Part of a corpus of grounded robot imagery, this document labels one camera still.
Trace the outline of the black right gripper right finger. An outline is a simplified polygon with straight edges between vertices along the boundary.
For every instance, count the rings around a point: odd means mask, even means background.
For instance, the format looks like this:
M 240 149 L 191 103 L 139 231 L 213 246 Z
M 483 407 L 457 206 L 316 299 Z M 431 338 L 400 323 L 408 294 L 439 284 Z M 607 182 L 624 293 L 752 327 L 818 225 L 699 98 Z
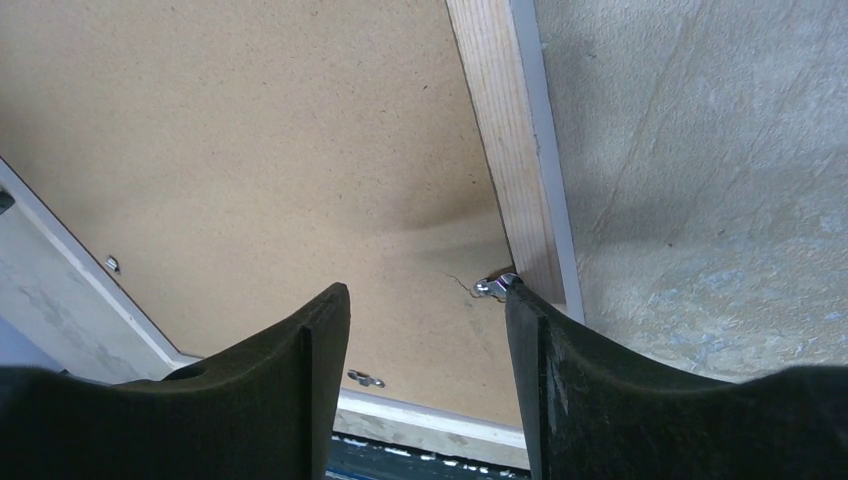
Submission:
M 843 479 L 847 370 L 744 383 L 672 368 L 567 317 L 523 283 L 505 320 L 536 479 Z

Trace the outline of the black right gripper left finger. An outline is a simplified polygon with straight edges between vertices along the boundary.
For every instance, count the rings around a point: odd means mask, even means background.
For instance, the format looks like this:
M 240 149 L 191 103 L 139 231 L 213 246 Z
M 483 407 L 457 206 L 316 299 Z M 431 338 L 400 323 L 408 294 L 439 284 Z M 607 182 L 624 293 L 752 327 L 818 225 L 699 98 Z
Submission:
M 5 479 L 320 479 L 350 329 L 335 283 L 165 378 L 116 385 L 1 371 Z

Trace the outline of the brown hardboard backing board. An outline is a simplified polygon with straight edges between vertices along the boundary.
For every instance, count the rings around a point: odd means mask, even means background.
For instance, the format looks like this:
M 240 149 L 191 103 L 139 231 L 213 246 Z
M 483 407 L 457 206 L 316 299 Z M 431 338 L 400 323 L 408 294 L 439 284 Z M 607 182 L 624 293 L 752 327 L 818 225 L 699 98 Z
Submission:
M 380 395 L 518 424 L 444 2 L 5 1 L 1 155 L 182 352 L 342 282 Z

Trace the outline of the wooden picture frame with glass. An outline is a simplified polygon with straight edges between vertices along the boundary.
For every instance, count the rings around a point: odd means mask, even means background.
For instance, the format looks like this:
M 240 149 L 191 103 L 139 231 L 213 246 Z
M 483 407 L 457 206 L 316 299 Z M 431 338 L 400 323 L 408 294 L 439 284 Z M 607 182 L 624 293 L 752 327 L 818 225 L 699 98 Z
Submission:
M 553 205 L 562 199 L 558 159 L 531 110 L 537 45 L 520 47 L 529 1 L 446 4 L 482 142 L 510 264 L 549 302 L 563 305 Z M 1 155 L 1 187 L 14 200 L 1 218 L 1 315 L 70 373 L 120 383 L 159 379 L 206 356 L 176 347 L 118 282 L 118 261 L 99 260 Z M 481 279 L 471 287 L 475 299 Z M 350 370 L 338 433 L 517 469 L 528 465 L 517 425 L 382 396 L 381 381 Z

